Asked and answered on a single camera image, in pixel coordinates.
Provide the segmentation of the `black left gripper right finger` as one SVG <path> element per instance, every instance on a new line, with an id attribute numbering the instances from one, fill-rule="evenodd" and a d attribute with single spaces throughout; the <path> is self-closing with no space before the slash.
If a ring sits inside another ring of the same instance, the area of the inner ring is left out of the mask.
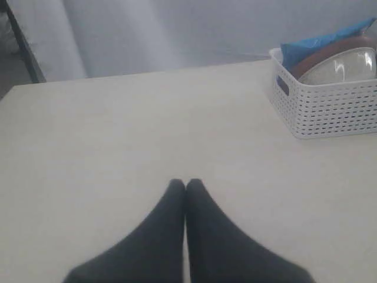
<path id="1" fill-rule="evenodd" d="M 310 282 L 285 260 L 238 228 L 200 179 L 186 186 L 186 231 L 192 282 Z"/>

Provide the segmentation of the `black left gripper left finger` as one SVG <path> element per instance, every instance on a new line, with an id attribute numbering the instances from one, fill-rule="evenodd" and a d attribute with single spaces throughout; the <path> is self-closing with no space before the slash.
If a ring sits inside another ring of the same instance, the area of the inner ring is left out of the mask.
<path id="1" fill-rule="evenodd" d="M 75 267 L 65 282 L 183 282 L 185 185 L 173 179 L 122 241 Z"/>

